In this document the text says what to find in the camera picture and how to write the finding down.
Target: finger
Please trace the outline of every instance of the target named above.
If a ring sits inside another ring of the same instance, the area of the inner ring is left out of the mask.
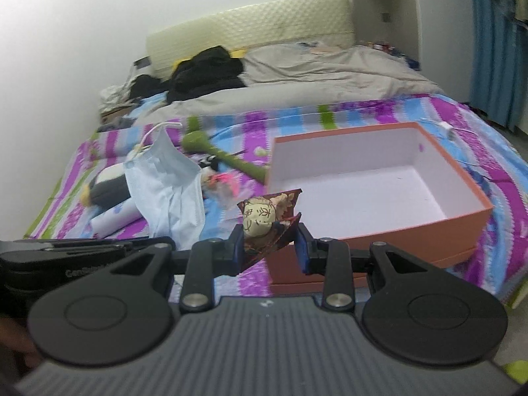
[[[37,353],[30,353],[24,356],[26,366],[30,369],[36,368],[42,362],[42,358]]]
[[[0,317],[0,343],[21,353],[36,353],[36,348],[26,329],[11,317]]]

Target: blue curtain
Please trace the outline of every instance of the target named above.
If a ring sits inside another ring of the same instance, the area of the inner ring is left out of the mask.
[[[473,0],[475,47],[470,104],[513,130],[521,119],[528,75],[528,34],[492,0]]]

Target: green massage hammer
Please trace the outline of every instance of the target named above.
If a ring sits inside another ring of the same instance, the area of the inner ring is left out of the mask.
[[[183,150],[188,153],[208,153],[217,156],[222,162],[232,168],[242,171],[256,181],[264,184],[266,180],[266,169],[258,165],[246,162],[236,156],[228,154],[213,146],[207,134],[203,131],[193,131],[185,134],[181,139]]]

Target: blue surgical mask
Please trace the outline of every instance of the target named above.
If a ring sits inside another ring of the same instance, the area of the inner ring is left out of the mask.
[[[205,223],[200,167],[173,146],[164,128],[152,146],[125,162],[125,177],[151,237],[168,235],[178,250],[199,240]]]

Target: open box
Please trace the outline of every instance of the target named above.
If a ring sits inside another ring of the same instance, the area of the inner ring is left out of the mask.
[[[469,258],[493,208],[416,122],[278,137],[266,185],[303,190],[295,210],[314,238],[385,241],[443,268]],[[276,294],[322,288],[322,277],[300,272],[293,245],[266,262]]]

